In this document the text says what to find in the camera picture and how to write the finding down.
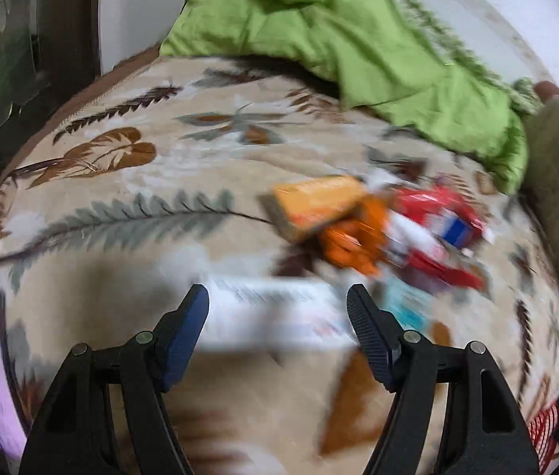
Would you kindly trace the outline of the dark window with plants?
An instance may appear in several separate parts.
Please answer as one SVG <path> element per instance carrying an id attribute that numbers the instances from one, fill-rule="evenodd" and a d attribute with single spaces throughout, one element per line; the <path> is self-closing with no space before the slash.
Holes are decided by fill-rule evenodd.
<path id="1" fill-rule="evenodd" d="M 53 113 L 57 98 L 42 67 L 38 0 L 0 0 L 0 161 Z"/>

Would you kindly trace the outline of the red white blue wrapper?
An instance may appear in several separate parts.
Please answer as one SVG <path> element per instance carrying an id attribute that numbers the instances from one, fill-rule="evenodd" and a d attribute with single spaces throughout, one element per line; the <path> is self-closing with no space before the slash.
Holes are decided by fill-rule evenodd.
<path id="1" fill-rule="evenodd" d="M 462 250 L 474 240 L 474 229 L 451 210 L 427 217 L 427 228 L 442 241 Z"/>

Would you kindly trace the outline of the leaf pattern fleece blanket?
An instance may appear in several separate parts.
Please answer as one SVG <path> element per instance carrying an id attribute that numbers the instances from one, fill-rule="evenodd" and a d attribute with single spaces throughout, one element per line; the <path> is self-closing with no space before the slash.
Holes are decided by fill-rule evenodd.
<path id="1" fill-rule="evenodd" d="M 525 419 L 559 393 L 559 282 L 537 223 L 483 167 L 361 110 L 280 65 L 139 57 L 85 90 L 0 184 L 0 291 L 28 432 L 70 348 L 123 344 L 213 277 L 362 275 L 291 243 L 261 205 L 277 184 L 348 175 L 446 186 L 488 234 L 456 266 L 480 291 L 430 284 L 425 334 L 490 348 Z M 392 396 L 356 345 L 207 351 L 164 398 L 200 474 L 358 474 Z M 19 461 L 0 447 L 0 474 Z"/>

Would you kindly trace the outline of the red snack wrapper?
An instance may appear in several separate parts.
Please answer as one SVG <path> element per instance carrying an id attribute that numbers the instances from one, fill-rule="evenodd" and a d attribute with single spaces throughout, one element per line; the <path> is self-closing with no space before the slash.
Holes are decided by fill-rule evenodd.
<path id="1" fill-rule="evenodd" d="M 480 275 L 456 266 L 451 260 L 459 250 L 442 241 L 427 228 L 427 217 L 451 210 L 474 229 L 474 240 L 483 238 L 486 224 L 459 193 L 446 186 L 431 189 L 400 188 L 393 192 L 388 224 L 385 226 L 388 260 L 410 268 L 448 286 L 465 287 L 480 292 L 485 282 Z"/>

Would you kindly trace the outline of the white blue medicine box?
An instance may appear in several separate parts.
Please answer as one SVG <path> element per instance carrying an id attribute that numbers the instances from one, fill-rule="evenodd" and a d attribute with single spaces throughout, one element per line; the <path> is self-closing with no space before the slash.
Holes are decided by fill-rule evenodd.
<path id="1" fill-rule="evenodd" d="M 207 351 L 335 351 L 357 344 L 332 285 L 316 279 L 213 277 L 199 347 Z"/>

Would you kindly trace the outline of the light blue small packet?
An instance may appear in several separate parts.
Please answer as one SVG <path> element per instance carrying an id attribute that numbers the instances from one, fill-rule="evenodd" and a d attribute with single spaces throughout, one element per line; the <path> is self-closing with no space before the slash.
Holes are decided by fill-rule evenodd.
<path id="1" fill-rule="evenodd" d="M 397 277 L 385 279 L 382 310 L 391 312 L 404 330 L 427 331 L 433 296 Z"/>

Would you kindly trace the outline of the orange snack wrapper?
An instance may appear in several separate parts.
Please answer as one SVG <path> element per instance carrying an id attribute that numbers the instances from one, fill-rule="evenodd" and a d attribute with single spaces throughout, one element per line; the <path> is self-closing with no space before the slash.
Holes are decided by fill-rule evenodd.
<path id="1" fill-rule="evenodd" d="M 385 261 L 388 219 L 385 201 L 375 195 L 366 196 L 351 215 L 319 234 L 323 258 L 337 268 L 351 268 L 361 275 L 376 277 L 378 265 Z"/>

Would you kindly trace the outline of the green quilt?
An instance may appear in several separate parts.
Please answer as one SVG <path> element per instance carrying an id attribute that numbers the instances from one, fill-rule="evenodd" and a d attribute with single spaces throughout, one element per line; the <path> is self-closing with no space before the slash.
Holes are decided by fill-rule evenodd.
<path id="1" fill-rule="evenodd" d="M 342 106 L 474 156 L 512 194 L 527 170 L 531 80 L 506 83 L 420 0 L 185 0 L 165 56 L 264 56 L 334 83 Z"/>

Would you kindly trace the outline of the red plastic mesh basket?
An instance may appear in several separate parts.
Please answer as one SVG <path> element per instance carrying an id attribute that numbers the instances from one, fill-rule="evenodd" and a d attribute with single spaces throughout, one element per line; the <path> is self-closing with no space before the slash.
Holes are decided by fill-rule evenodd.
<path id="1" fill-rule="evenodd" d="M 527 425 L 540 474 L 551 474 L 559 465 L 559 404 L 542 408 Z"/>

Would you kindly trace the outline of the orange cardboard box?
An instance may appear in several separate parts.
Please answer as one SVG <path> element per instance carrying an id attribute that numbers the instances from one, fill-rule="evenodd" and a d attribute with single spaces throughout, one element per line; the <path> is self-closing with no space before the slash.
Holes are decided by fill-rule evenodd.
<path id="1" fill-rule="evenodd" d="M 348 215 L 366 194 L 362 181 L 343 175 L 277 184 L 260 201 L 279 235 L 299 243 Z"/>

